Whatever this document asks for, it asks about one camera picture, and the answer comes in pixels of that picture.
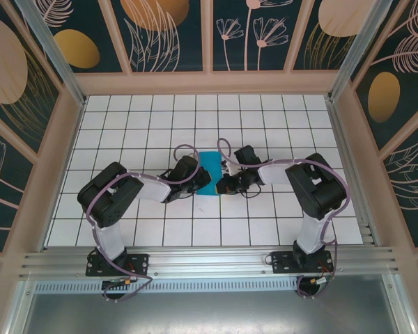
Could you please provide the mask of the aluminium frame post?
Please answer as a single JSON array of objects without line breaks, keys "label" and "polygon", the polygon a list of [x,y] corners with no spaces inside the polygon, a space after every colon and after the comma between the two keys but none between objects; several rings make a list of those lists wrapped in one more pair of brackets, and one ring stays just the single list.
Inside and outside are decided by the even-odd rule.
[{"label": "aluminium frame post", "polygon": [[32,0],[15,0],[15,2],[22,15],[27,19],[27,22],[29,23],[32,31],[35,33],[38,41],[45,48],[48,57],[53,62],[54,67],[62,77],[64,84],[74,97],[75,101],[78,105],[83,106],[85,95],[80,88],[70,65],[67,63],[65,57],[59,49],[54,36],[36,8],[36,5],[32,2]]},{"label": "aluminium frame post", "polygon": [[369,13],[356,35],[330,90],[325,96],[327,103],[333,104],[341,95],[360,60],[364,57],[369,45],[373,41],[386,17],[390,17],[389,10],[394,0],[374,0]]}]

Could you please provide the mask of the aluminium side rail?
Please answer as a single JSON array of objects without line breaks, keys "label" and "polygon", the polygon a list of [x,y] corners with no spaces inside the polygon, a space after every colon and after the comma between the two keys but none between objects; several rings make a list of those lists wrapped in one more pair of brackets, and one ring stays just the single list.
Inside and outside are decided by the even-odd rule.
[{"label": "aluminium side rail", "polygon": [[375,247],[382,246],[366,195],[364,193],[364,188],[357,170],[355,158],[353,156],[349,140],[346,136],[345,128],[339,117],[338,109],[336,105],[329,100],[326,100],[325,103],[338,145],[339,155],[343,164],[348,187],[350,189],[358,226],[360,230],[368,230],[368,232],[361,232],[364,245],[373,245]]}]

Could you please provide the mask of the teal cloth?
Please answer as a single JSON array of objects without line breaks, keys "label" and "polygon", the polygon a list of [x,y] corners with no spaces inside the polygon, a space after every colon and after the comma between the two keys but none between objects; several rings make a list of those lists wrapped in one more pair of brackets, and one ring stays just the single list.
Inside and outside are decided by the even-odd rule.
[{"label": "teal cloth", "polygon": [[196,194],[202,196],[217,196],[217,183],[222,178],[222,156],[218,151],[200,152],[201,166],[208,171],[211,181],[199,189]]}]

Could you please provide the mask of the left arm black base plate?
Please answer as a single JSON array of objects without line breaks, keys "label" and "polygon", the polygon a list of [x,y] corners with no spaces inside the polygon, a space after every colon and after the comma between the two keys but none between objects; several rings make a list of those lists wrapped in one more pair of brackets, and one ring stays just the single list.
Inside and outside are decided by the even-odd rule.
[{"label": "left arm black base plate", "polygon": [[[114,264],[130,273],[146,276],[148,258],[148,254],[123,253],[114,260]],[[110,277],[126,276],[126,273],[115,269],[101,253],[93,252],[87,256],[85,275],[88,277]]]}]

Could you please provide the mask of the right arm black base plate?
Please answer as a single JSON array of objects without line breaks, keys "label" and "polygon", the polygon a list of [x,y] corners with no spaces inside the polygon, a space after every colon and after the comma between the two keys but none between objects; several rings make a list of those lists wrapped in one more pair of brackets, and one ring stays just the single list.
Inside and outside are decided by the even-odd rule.
[{"label": "right arm black base plate", "polygon": [[319,273],[323,270],[333,272],[334,265],[331,253],[321,250],[317,253],[303,256],[305,262],[299,264],[292,251],[275,251],[270,253],[270,263],[273,273]]}]

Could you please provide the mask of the aluminium mounting rail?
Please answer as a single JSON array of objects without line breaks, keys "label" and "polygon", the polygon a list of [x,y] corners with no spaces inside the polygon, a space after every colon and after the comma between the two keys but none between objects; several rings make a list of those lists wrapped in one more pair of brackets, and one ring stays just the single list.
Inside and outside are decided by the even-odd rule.
[{"label": "aluminium mounting rail", "polygon": [[[271,276],[269,254],[290,246],[129,247],[129,253],[149,256],[148,275],[153,278],[239,278]],[[398,272],[390,247],[340,246],[328,250],[338,255],[337,275]],[[24,255],[17,273],[32,280],[84,279],[89,247],[51,247]]]}]

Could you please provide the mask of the grey metal sheet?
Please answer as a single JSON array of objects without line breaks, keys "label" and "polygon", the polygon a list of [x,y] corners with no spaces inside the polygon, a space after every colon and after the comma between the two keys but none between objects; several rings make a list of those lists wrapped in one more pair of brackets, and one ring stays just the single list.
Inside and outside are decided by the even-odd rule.
[{"label": "grey metal sheet", "polygon": [[408,334],[380,289],[304,300],[294,292],[35,295],[17,334]]}]

